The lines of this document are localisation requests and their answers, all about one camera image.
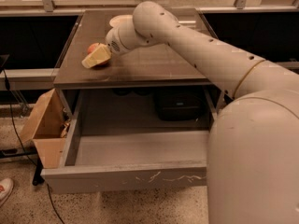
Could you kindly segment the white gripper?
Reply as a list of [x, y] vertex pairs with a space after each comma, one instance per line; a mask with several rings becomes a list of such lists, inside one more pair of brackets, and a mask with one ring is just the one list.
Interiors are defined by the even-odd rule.
[[82, 60], [82, 65], [85, 68], [92, 68], [96, 65], [106, 64], [111, 59], [111, 52], [122, 55], [130, 51], [128, 48], [128, 35], [120, 26], [112, 28], [107, 33], [106, 44], [100, 43], [92, 53]]

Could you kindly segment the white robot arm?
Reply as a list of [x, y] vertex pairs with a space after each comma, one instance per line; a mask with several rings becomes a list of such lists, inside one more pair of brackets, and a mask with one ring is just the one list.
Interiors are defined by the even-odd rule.
[[209, 224], [299, 224], [299, 75], [139, 4], [82, 64], [166, 44], [230, 98], [207, 149]]

